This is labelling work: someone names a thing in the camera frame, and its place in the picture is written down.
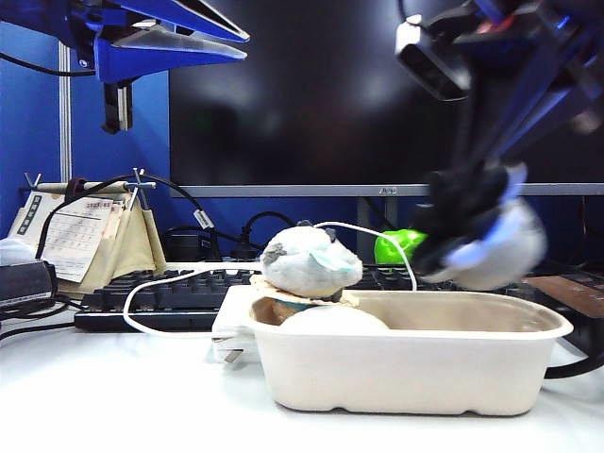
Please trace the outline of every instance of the white cable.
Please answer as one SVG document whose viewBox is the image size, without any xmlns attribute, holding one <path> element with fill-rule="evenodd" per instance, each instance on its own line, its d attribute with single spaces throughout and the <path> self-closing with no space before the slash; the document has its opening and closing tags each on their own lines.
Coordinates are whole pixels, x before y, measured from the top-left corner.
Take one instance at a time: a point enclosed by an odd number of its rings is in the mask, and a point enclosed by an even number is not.
<svg viewBox="0 0 604 453">
<path fill-rule="evenodd" d="M 407 255 L 405 255 L 405 251 L 400 246 L 400 244 L 397 241 L 395 241 L 393 238 L 391 238 L 390 236 L 388 236 L 386 234 L 378 233 L 377 231 L 374 231 L 373 229 L 363 228 L 362 226 L 345 224 L 344 222 L 322 222 L 320 224 L 314 225 L 314 227 L 315 228 L 344 227 L 344 228 L 356 229 L 357 231 L 360 231 L 363 233 L 368 233 L 368 234 L 373 234 L 374 236 L 378 236 L 379 238 L 383 238 L 386 241 L 389 241 L 394 246 L 394 248 L 398 251 L 398 253 L 400 253 L 400 256 L 403 257 L 403 261 L 405 261 L 405 267 L 407 267 L 407 272 L 409 272 L 409 277 L 411 278 L 411 290 L 417 291 L 417 280 L 415 279 L 415 274 L 413 273 L 413 270 L 411 269 L 409 260 L 407 260 Z"/>
<path fill-rule="evenodd" d="M 234 332 L 220 332 L 220 333 L 218 333 L 218 332 L 165 332 L 163 330 L 155 330 L 154 328 L 145 326 L 145 325 L 139 323 L 138 321 L 133 320 L 130 317 L 130 314 L 128 313 L 128 311 L 130 310 L 130 304 L 132 303 L 132 299 L 134 298 L 134 295 L 138 291 L 143 290 L 144 288 L 148 288 L 150 286 L 161 285 L 164 283 L 173 283 L 175 281 L 184 280 L 185 278 L 195 277 L 195 276 L 198 276 L 205 272 L 208 272 L 208 271 L 207 270 L 195 271 L 195 272 L 190 272 L 189 274 L 183 274 L 183 275 L 177 276 L 177 277 L 170 277 L 170 278 L 165 278 L 162 280 L 147 281 L 146 283 L 143 283 L 143 284 L 137 286 L 128 294 L 126 301 L 124 302 L 124 309 L 122 311 L 122 315 L 124 316 L 124 321 L 126 321 L 129 326 L 136 328 L 140 332 L 148 333 L 151 335 L 156 335 L 159 337 L 168 337 L 168 338 L 231 338 L 231 337 L 234 337 L 235 336 Z"/>
</svg>

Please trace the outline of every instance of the blue plush toy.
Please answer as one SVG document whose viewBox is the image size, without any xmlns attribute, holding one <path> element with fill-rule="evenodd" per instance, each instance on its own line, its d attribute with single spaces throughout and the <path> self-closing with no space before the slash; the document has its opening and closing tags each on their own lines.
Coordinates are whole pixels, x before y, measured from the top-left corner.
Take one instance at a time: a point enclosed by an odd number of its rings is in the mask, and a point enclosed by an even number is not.
<svg viewBox="0 0 604 453">
<path fill-rule="evenodd" d="M 362 277 L 362 263 L 330 228 L 310 223 L 280 231 L 260 256 L 266 280 L 280 290 L 338 301 L 342 288 Z"/>
</svg>

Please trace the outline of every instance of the monitor stand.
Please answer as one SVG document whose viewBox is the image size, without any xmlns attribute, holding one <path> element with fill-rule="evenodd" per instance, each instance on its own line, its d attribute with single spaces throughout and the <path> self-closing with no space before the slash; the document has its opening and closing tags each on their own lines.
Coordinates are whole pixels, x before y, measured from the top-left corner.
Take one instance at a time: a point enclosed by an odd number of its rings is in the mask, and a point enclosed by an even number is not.
<svg viewBox="0 0 604 453">
<path fill-rule="evenodd" d="M 386 218 L 393 224 L 398 224 L 398 198 L 389 196 L 385 199 L 384 214 Z M 360 227 L 375 229 L 371 223 L 371 209 L 367 203 L 361 198 L 357 198 L 357 225 Z M 375 262 L 374 244 L 376 236 L 358 232 L 357 233 L 357 255 L 362 262 Z"/>
</svg>

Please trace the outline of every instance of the power adapter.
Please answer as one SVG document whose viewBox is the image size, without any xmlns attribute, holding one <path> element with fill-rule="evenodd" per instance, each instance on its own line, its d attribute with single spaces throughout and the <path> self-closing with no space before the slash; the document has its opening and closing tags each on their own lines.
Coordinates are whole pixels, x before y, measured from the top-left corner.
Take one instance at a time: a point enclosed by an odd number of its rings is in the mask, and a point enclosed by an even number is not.
<svg viewBox="0 0 604 453">
<path fill-rule="evenodd" d="M 0 309 L 14 309 L 56 293 L 55 266 L 46 261 L 0 266 Z"/>
</svg>

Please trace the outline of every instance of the calendar page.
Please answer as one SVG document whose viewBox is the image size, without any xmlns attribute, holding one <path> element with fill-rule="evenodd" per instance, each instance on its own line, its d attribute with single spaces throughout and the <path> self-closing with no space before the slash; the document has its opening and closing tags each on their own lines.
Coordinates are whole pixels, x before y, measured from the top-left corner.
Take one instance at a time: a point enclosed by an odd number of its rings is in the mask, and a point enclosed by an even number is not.
<svg viewBox="0 0 604 453">
<path fill-rule="evenodd" d="M 38 247 L 46 217 L 63 200 L 64 195 L 32 192 L 10 236 Z M 109 222 L 109 217 L 112 213 L 117 215 L 121 207 L 116 209 L 113 204 L 107 198 L 85 197 L 55 213 L 42 259 L 55 265 L 57 277 L 82 281 L 108 224 L 115 228 L 115 219 Z"/>
</svg>

